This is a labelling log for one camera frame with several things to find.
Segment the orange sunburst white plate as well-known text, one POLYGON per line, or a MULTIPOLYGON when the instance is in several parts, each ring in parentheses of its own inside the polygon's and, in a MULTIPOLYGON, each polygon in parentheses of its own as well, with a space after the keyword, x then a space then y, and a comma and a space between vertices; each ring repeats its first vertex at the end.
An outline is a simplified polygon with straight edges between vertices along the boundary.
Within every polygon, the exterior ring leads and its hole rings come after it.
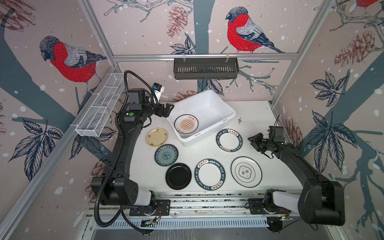
POLYGON ((174 122, 174 128, 180 134, 191 134, 198 129, 198 119, 189 114, 181 115, 177 117, 174 122))

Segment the green rimmed white plate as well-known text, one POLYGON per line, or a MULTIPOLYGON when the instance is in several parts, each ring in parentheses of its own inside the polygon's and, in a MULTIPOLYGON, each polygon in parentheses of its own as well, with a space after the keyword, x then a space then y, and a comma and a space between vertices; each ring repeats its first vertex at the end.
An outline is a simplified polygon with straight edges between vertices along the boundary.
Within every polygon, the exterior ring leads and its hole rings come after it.
POLYGON ((237 152, 243 146, 242 136, 235 130, 223 129, 216 135, 218 147, 228 153, 237 152))

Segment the white plate thin green rim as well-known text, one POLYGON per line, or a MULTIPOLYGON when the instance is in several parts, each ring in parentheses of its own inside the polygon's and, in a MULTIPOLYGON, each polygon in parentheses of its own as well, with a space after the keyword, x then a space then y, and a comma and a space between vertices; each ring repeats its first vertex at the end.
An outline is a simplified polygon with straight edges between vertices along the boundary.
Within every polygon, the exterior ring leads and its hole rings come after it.
POLYGON ((258 186, 263 178, 259 164, 248 157, 238 157, 231 164, 231 174, 234 180, 245 188, 258 186))

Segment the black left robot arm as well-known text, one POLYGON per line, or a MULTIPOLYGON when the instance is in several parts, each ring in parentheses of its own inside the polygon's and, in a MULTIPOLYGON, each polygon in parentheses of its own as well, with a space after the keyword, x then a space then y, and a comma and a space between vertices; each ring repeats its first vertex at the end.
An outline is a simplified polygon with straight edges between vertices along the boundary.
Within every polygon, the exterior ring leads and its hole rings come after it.
POLYGON ((118 139, 112 159, 100 177, 93 178, 91 188, 95 193, 95 207, 123 206, 127 208, 156 207, 155 194, 143 190, 130 179, 130 167, 134 148, 145 121, 153 115, 167 118, 174 108, 172 104, 160 104, 163 87, 153 86, 151 91, 132 89, 116 115, 118 139))

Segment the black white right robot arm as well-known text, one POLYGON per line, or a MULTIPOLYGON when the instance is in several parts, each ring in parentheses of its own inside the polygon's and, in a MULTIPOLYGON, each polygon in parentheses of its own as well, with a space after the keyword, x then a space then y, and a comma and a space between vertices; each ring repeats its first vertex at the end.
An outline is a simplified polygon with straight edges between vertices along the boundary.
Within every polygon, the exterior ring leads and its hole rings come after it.
POLYGON ((275 211, 278 207, 300 215, 307 224, 343 226, 345 224, 344 188, 339 182, 321 175, 292 144, 265 139, 262 133, 249 137, 257 152, 272 152, 297 177, 303 189, 299 196, 280 190, 267 190, 264 207, 275 211))

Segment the white plastic bin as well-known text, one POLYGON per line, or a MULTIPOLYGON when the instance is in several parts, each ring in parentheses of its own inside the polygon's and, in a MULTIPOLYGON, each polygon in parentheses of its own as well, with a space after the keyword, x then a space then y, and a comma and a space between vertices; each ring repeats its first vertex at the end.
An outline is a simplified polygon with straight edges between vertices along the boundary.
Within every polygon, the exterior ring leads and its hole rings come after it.
POLYGON ((174 103, 167 120, 181 144, 189 147, 226 127, 235 116, 236 111, 215 91, 207 90, 174 103), (180 134, 174 128, 177 117, 185 114, 193 115, 199 121, 198 129, 191 134, 180 134))

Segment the yellow translucent plate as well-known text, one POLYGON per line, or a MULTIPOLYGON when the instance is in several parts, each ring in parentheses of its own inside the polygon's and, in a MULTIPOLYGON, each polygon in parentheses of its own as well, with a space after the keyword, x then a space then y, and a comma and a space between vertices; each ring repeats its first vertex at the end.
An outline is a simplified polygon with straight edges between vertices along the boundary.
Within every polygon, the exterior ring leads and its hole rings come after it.
POLYGON ((145 137, 145 141, 149 146, 159 147, 168 140, 168 132, 163 128, 155 128, 150 130, 145 137))

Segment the teal patterned small plate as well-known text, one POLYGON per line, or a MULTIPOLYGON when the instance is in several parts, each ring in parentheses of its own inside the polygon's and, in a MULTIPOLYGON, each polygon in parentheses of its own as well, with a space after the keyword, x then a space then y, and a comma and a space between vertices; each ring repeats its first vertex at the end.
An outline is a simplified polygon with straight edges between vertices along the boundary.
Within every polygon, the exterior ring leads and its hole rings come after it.
POLYGON ((168 167, 174 164, 179 157, 178 149, 171 144, 160 146, 154 155, 155 162, 162 167, 168 167))

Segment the large green rimmed plate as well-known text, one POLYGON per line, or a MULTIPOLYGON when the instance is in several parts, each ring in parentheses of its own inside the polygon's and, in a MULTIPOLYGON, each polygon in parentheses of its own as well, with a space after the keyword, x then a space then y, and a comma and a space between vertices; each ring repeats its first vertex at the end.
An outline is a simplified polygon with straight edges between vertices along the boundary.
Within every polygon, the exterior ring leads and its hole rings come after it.
POLYGON ((215 191, 224 185, 226 171, 217 160, 204 159, 196 165, 194 178, 198 186, 205 191, 215 191))

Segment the black round plate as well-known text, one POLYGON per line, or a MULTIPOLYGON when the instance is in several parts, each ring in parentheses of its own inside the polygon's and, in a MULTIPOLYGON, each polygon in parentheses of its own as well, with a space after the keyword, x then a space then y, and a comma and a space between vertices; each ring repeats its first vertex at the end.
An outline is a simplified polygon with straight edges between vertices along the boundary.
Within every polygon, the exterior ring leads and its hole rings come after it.
POLYGON ((173 190, 185 189, 191 182, 191 169, 183 163, 171 165, 166 172, 166 183, 173 190))

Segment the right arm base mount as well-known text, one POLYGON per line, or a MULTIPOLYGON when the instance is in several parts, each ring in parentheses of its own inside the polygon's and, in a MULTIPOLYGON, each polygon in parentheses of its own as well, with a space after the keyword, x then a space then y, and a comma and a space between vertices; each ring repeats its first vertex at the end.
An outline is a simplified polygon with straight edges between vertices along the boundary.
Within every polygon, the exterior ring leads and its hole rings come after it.
POLYGON ((252 215, 290 215, 291 211, 277 206, 271 199, 248 199, 245 208, 250 210, 252 215))

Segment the white mesh wall shelf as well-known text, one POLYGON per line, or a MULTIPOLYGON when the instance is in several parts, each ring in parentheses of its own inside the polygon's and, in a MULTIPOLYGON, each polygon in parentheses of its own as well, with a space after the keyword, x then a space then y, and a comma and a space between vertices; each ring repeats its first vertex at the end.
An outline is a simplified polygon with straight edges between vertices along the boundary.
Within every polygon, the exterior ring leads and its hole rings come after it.
POLYGON ((85 116, 76 127, 81 137, 99 137, 105 127, 115 105, 125 89, 124 74, 113 73, 108 79, 96 99, 87 110, 85 116))

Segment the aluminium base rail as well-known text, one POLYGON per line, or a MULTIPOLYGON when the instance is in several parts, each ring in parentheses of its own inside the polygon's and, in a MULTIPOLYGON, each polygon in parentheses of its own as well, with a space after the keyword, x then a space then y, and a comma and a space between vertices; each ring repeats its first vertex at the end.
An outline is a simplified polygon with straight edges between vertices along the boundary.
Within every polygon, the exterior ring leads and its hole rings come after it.
POLYGON ((157 192, 157 200, 170 201, 170 216, 246 216, 248 199, 263 199, 266 190, 212 192, 157 192))

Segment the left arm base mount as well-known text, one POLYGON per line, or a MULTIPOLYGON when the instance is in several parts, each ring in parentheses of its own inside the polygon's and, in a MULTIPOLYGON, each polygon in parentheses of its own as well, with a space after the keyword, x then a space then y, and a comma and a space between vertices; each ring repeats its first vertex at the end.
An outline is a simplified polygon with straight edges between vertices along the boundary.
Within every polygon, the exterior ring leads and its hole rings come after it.
POLYGON ((137 206, 130 209, 130 217, 159 217, 170 214, 170 200, 156 200, 148 206, 137 206))

